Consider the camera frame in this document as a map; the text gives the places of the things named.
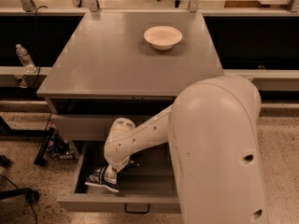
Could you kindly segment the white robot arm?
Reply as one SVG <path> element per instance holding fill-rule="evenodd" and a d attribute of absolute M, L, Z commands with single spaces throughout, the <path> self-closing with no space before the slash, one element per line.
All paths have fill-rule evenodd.
<path fill-rule="evenodd" d="M 199 81 L 140 126 L 112 126 L 104 155 L 121 170 L 136 152 L 167 143 L 184 224 L 269 224 L 260 110 L 260 94 L 244 77 Z"/>

